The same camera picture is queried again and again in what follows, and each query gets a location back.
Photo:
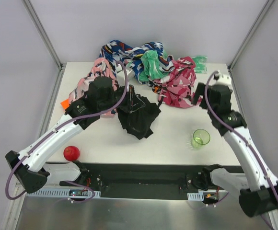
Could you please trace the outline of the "black cloth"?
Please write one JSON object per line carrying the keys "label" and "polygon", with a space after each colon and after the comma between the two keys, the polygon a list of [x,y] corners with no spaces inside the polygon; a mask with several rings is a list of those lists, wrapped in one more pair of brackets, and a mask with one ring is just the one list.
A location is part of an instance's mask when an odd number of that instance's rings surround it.
{"label": "black cloth", "polygon": [[139,140],[153,134],[151,125],[161,113],[159,103],[152,103],[142,95],[141,99],[146,106],[133,113],[129,112],[129,98],[125,99],[123,104],[116,109],[122,128]]}

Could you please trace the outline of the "light pink bird-print cloth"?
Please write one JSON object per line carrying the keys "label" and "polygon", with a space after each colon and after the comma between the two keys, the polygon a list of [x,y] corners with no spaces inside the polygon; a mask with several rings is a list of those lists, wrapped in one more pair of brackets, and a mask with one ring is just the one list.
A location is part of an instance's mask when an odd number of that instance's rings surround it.
{"label": "light pink bird-print cloth", "polygon": [[69,94],[69,105],[84,96],[84,93],[89,89],[90,83],[92,83],[97,77],[100,76],[110,78],[112,81],[113,90],[118,90],[119,84],[113,68],[111,67],[111,64],[107,59],[100,57],[95,60],[93,67],[88,75],[84,78],[81,78],[76,88]]}

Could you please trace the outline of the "green white cloth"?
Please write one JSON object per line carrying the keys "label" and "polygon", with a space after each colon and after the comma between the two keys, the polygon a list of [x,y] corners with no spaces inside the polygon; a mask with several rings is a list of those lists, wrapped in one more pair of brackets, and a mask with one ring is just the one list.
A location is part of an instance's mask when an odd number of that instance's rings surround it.
{"label": "green white cloth", "polygon": [[145,51],[135,55],[127,67],[135,73],[136,80],[145,84],[149,81],[160,80],[174,71],[193,70],[195,73],[206,73],[207,56],[181,57],[177,60],[166,53],[160,54],[155,50]]}

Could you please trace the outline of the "blue patterned cloth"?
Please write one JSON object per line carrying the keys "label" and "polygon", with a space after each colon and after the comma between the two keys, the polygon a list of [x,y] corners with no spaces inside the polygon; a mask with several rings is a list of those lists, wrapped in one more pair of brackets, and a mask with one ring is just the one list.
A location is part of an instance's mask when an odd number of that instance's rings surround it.
{"label": "blue patterned cloth", "polygon": [[166,53],[161,42],[148,42],[140,47],[131,47],[119,40],[112,40],[101,47],[99,57],[107,59],[112,68],[116,69],[116,61],[121,61],[127,67],[127,64],[134,59],[135,55],[144,54],[148,50],[155,50],[160,54]]}

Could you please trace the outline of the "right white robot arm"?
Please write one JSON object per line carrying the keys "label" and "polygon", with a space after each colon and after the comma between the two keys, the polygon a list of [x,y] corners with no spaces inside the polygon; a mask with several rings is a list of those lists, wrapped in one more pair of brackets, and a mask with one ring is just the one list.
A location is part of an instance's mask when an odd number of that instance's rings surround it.
{"label": "right white robot arm", "polygon": [[248,217],[254,217],[278,209],[278,178],[259,154],[243,116],[231,109],[231,95],[227,85],[207,86],[200,82],[191,103],[207,110],[212,125],[237,157],[247,181],[213,164],[204,167],[192,184],[201,190],[212,186],[224,188],[238,199]]}

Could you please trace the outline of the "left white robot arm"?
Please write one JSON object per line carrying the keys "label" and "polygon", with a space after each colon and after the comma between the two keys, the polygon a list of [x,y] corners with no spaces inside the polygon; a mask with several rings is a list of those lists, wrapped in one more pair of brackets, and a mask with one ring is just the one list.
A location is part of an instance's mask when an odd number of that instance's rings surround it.
{"label": "left white robot arm", "polygon": [[72,102],[57,123],[35,143],[20,152],[11,150],[5,155],[11,175],[19,180],[25,192],[38,191],[50,176],[44,164],[68,140],[107,112],[116,109],[131,114],[145,105],[132,85],[126,83],[114,90],[108,77],[96,77],[83,96]]}

